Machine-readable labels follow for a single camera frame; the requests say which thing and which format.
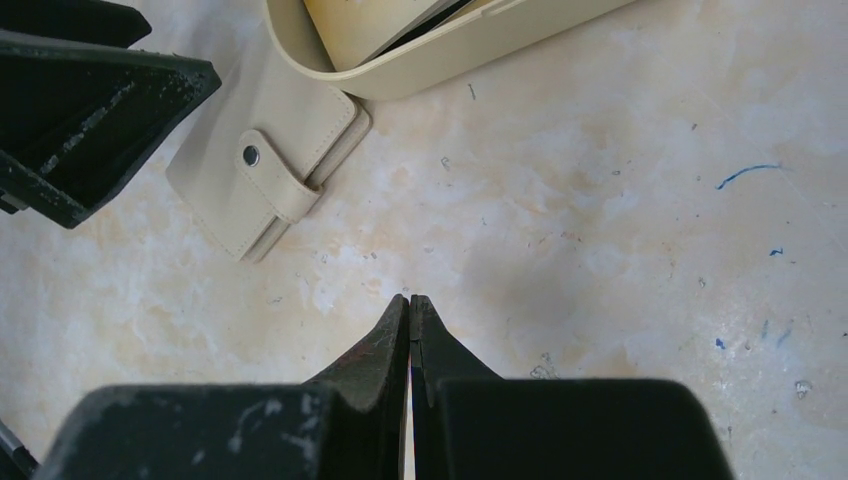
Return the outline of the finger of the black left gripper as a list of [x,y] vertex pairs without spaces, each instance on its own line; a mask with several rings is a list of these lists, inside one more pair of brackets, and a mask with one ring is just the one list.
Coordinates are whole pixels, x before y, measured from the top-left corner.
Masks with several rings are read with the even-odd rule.
[[1,0],[1,29],[120,48],[152,32],[138,10],[89,0]]
[[2,211],[77,227],[220,85],[204,60],[2,31]]

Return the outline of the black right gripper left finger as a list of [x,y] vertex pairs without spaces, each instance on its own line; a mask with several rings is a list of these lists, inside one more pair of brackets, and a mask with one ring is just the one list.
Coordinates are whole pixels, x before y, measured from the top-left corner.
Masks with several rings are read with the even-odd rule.
[[113,385],[69,414],[40,479],[399,479],[409,303],[298,384]]

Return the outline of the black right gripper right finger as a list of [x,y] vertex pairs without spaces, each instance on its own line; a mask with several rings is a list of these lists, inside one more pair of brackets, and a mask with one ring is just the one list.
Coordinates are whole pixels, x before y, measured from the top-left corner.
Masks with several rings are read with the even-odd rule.
[[410,302],[415,474],[420,479],[728,479],[707,413],[659,379],[497,375]]

